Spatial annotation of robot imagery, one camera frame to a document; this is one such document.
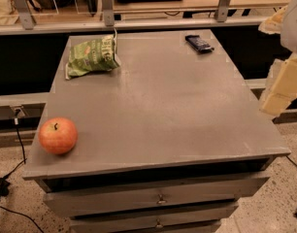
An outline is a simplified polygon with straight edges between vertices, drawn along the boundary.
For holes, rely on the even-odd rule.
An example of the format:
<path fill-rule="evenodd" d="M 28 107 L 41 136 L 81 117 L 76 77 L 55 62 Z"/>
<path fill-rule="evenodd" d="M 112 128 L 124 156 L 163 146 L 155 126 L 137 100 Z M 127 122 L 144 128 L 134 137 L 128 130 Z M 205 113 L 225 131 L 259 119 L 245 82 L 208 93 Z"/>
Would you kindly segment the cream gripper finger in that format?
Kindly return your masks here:
<path fill-rule="evenodd" d="M 259 110 L 278 117 L 297 98 L 297 53 L 285 61 L 275 59 L 260 97 Z"/>
<path fill-rule="evenodd" d="M 280 34 L 285 12 L 286 7 L 282 7 L 281 9 L 277 10 L 272 16 L 268 17 L 258 26 L 258 30 L 269 35 Z"/>

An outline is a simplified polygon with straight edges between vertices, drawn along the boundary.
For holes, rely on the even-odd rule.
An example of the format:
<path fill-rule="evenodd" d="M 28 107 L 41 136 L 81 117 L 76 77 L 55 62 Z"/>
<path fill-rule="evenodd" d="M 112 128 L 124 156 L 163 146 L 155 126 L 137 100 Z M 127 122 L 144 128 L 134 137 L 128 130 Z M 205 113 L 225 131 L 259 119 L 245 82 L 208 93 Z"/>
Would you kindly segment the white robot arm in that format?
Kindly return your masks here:
<path fill-rule="evenodd" d="M 260 98 L 260 111 L 278 117 L 297 98 L 297 0 L 263 21 L 258 30 L 280 34 L 280 44 L 291 51 L 285 60 L 275 59 Z"/>

